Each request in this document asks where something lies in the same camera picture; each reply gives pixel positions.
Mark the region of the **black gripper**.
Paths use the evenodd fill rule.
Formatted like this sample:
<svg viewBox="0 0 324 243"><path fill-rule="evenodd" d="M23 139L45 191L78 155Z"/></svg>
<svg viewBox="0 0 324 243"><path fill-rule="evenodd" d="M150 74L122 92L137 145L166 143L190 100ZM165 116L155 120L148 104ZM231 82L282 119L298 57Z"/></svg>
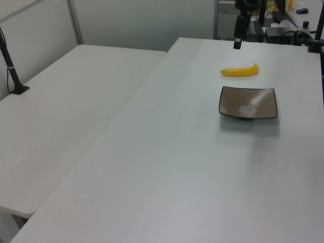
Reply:
<svg viewBox="0 0 324 243"><path fill-rule="evenodd" d="M247 32L250 28L251 12L257 10L260 6L259 0L235 0L234 6L240 11L240 14L236 19L234 29L234 49L240 49L241 43L247 38Z"/></svg>

